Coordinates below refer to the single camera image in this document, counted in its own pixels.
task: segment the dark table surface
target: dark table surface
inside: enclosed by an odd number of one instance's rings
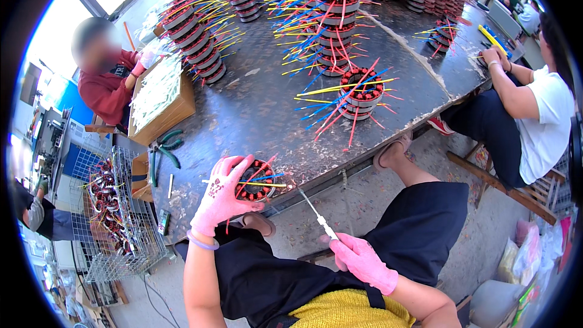
[[[473,25],[460,24],[455,53],[450,50],[445,55],[438,53],[431,57],[432,47],[411,36],[434,28],[436,16],[413,13],[398,3],[365,5],[361,10],[378,17],[358,20],[359,24],[375,27],[358,28],[357,32],[369,39],[353,40],[353,43],[360,42],[358,47],[367,50],[369,57],[357,57],[353,62],[368,67],[380,58],[375,71],[392,67],[382,75],[383,79],[399,79],[388,83],[385,88],[396,89],[392,94],[404,99],[383,97],[383,102],[390,104],[397,113],[380,106],[375,110],[374,118],[385,129],[372,119],[358,121],[352,146],[346,151],[352,122],[342,118],[315,142],[317,126],[305,129],[313,120],[300,120],[313,108],[294,111],[294,108],[314,103],[293,98],[302,92],[317,71],[314,70],[311,76],[307,70],[292,77],[282,76],[282,72],[300,68],[305,63],[281,65],[281,53],[286,46],[277,44],[285,41],[274,39],[267,16],[238,24],[246,34],[237,54],[224,59],[227,74],[211,86],[201,87],[200,82],[195,85],[196,113],[175,127],[184,130],[182,138],[186,144],[173,151],[182,168],[174,168],[166,157],[156,163],[159,180],[158,187],[153,189],[156,208],[171,212],[168,235],[164,237],[166,244],[186,238],[189,222],[207,187],[201,180],[208,179],[220,157],[253,154],[267,160],[277,154],[272,166],[276,173],[286,173],[278,183],[290,184],[293,180],[309,189],[326,176],[336,175],[355,159],[371,157],[382,145],[424,123],[487,81],[487,71],[469,58],[484,49],[481,40],[487,42],[478,32],[478,24],[488,24],[497,31],[483,11],[466,5],[463,17]],[[339,78],[320,76],[310,90],[338,84]],[[336,93],[327,92],[309,98],[332,100]],[[314,119],[325,113],[322,111]],[[171,198],[168,198],[171,173],[174,180]],[[271,202],[265,208],[266,215],[277,210],[278,201],[284,196],[278,192],[270,198]]]

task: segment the multimeter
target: multimeter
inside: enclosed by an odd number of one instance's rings
[[[165,236],[168,232],[168,221],[170,219],[170,212],[160,209],[158,213],[158,233]]]

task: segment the bracelet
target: bracelet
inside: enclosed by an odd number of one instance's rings
[[[215,244],[213,244],[212,246],[210,244],[206,244],[206,243],[199,241],[196,237],[193,236],[193,230],[187,230],[186,237],[188,238],[189,241],[191,241],[193,244],[199,246],[202,249],[209,249],[211,251],[215,251],[215,250],[218,250],[220,247],[219,243],[217,242],[217,240],[215,238],[213,238],[213,241],[215,241]]]
[[[491,67],[493,64],[499,64],[499,65],[500,65],[500,62],[498,62],[498,61],[496,61],[496,60],[492,60],[492,61],[490,61],[490,62],[488,63],[488,70],[490,70],[490,67]]]

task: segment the wooden stool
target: wooden stool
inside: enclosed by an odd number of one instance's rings
[[[492,170],[491,157],[488,157],[486,169],[479,168],[469,161],[469,158],[482,145],[484,145],[483,142],[478,142],[464,158],[461,158],[451,151],[447,151],[447,158],[449,158],[451,162],[463,167],[468,172],[482,179],[483,182],[477,196],[476,207],[480,204],[484,191],[486,191],[488,186],[492,186],[521,203],[528,210],[531,210],[536,215],[543,218],[550,225],[554,225],[555,222],[557,222],[557,216],[552,210],[557,203],[558,187],[565,182],[565,174],[555,169],[551,169],[544,177],[537,179],[532,185],[525,186],[521,189],[506,190],[500,180],[490,173]]]

